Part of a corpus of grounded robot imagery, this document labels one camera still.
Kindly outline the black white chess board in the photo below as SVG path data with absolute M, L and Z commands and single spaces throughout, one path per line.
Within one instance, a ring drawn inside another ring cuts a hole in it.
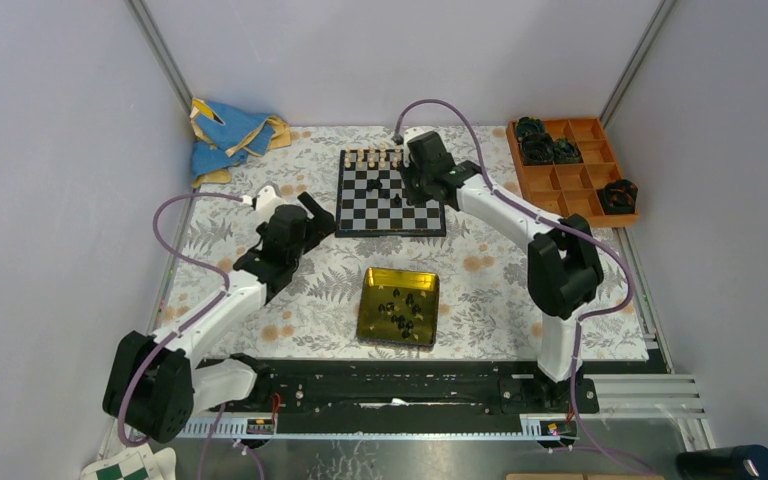
M 372 178 L 382 182 L 382 189 L 368 193 L 366 183 Z M 391 204 L 396 194 L 402 198 L 399 207 Z M 421 205 L 411 204 L 406 198 L 398 168 L 345 171 L 339 166 L 335 218 L 335 236 L 338 238 L 446 235 L 443 207 L 434 200 Z

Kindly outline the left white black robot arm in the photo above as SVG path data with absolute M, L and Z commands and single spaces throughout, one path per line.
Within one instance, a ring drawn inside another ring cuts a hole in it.
M 261 218 L 259 240 L 230 271 L 211 268 L 221 277 L 219 289 L 176 321 L 150 334 L 132 331 L 117 346 L 102 409 L 116 419 L 119 440 L 127 447 L 166 443 L 193 414 L 229 401 L 248 411 L 269 401 L 271 387 L 253 361 L 201 362 L 236 322 L 265 307 L 291 282 L 303 255 L 334 234 L 337 223 L 307 192 L 286 203 L 263 187 L 240 201 Z

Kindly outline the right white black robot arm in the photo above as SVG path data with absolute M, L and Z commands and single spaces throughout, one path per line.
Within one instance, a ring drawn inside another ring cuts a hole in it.
M 435 131 L 410 128 L 394 142 L 404 150 L 398 171 L 411 201 L 435 200 L 473 216 L 525 253 L 527 290 L 542 313 L 543 334 L 538 371 L 524 399 L 540 411 L 570 407 L 581 365 L 573 317 L 604 279 L 589 224 L 506 195 L 482 162 L 456 162 Z

